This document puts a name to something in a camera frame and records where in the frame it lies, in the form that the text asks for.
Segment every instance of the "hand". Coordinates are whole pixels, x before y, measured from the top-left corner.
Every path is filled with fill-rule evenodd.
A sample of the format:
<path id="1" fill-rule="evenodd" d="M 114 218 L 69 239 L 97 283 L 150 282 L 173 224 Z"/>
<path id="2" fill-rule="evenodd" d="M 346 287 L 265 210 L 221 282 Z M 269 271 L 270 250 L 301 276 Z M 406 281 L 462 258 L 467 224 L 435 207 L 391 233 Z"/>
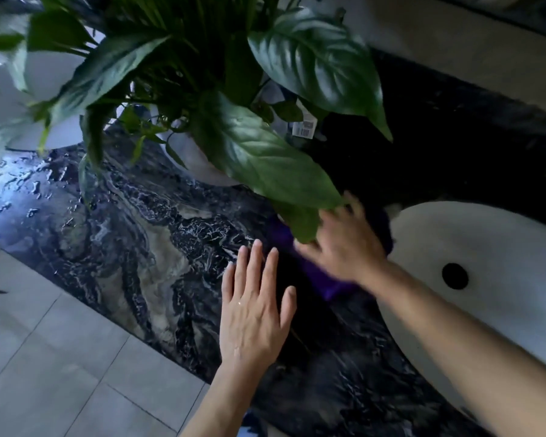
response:
<path id="1" fill-rule="evenodd" d="M 223 365 L 262 376 L 287 339 L 297 301 L 295 287 L 287 287 L 279 314 L 277 249 L 269 252 L 262 278 L 261 241 L 254 242 L 249 261 L 248 256 L 248 248 L 242 246 L 236 266 L 230 263 L 222 277 L 221 354 Z"/>
<path id="2" fill-rule="evenodd" d="M 386 254 L 366 221 L 364 206 L 348 192 L 344 197 L 352 211 L 346 207 L 320 210 L 317 244 L 296 240 L 295 249 L 330 276 L 362 285 L 369 268 L 378 270 L 386 264 Z"/>

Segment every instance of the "barcode label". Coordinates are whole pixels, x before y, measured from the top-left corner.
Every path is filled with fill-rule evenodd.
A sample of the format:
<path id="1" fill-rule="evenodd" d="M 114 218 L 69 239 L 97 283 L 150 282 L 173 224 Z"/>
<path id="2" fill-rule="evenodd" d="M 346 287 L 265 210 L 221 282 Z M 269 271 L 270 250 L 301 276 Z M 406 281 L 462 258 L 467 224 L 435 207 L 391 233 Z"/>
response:
<path id="1" fill-rule="evenodd" d="M 302 138 L 313 139 L 315 133 L 315 127 L 317 126 L 317 118 L 314 117 L 309 110 L 307 110 L 301 101 L 297 100 L 295 103 L 303 112 L 303 121 L 293 123 L 292 134 L 294 136 L 300 136 Z"/>

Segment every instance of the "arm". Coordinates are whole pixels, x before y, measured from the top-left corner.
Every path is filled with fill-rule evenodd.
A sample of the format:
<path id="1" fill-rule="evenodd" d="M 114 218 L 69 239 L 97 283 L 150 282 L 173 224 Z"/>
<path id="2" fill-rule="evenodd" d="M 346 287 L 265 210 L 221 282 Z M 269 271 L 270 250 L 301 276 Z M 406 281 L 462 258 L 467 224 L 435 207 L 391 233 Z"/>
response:
<path id="1" fill-rule="evenodd" d="M 546 366 L 387 261 L 362 205 L 348 198 L 351 212 L 321 211 L 317 244 L 296 249 L 383 300 L 498 436 L 546 436 Z"/>
<path id="2" fill-rule="evenodd" d="M 281 313 L 275 285 L 279 253 L 272 249 L 262 272 L 262 243 L 241 247 L 236 266 L 222 277 L 222 364 L 182 437 L 233 437 L 257 385 L 283 346 L 297 308 L 295 287 L 285 290 Z"/>

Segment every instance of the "wet countertop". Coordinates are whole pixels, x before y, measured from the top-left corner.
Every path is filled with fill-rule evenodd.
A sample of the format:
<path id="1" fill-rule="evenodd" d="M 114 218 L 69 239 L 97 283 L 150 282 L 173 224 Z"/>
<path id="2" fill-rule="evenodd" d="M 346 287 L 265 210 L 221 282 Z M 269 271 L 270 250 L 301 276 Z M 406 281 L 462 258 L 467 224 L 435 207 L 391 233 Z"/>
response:
<path id="1" fill-rule="evenodd" d="M 377 53 L 390 144 L 364 119 L 330 115 L 306 146 L 340 189 L 372 205 L 482 202 L 546 223 L 546 114 Z M 211 382 L 220 357 L 222 272 L 274 215 L 242 186 L 197 183 L 148 144 L 106 137 L 93 209 L 81 203 L 82 146 L 8 152 L 0 168 L 0 247 L 171 360 Z M 487 435 L 408 363 L 364 292 L 324 302 L 288 255 L 279 287 L 298 312 L 254 408 L 294 436 Z"/>

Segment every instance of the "right hand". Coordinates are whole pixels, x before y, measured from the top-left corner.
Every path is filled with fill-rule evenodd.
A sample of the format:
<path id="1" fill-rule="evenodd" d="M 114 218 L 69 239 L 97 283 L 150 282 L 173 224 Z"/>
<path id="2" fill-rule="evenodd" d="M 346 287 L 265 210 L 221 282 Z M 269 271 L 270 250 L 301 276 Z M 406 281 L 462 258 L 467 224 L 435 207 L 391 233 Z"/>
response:
<path id="1" fill-rule="evenodd" d="M 341 281 L 363 284 L 369 268 L 379 270 L 387 263 L 380 240 L 366 221 L 364 206 L 349 192 L 346 207 L 320 210 L 317 243 L 294 242 L 299 254 Z"/>

